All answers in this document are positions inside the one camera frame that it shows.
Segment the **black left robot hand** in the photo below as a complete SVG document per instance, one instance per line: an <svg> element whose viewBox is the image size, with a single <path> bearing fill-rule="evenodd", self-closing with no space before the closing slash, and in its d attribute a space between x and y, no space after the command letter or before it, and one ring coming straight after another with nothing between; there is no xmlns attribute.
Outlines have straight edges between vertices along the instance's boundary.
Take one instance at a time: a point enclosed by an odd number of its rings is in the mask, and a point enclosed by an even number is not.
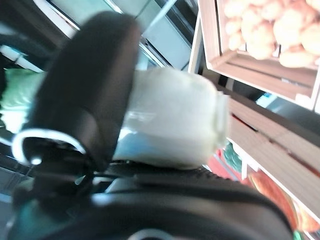
<svg viewBox="0 0 320 240"><path fill-rule="evenodd" d="M14 136L33 166L8 240L291 240L257 190L205 168L227 141L229 97L201 75L136 70L140 30L101 12L67 42Z"/></svg>

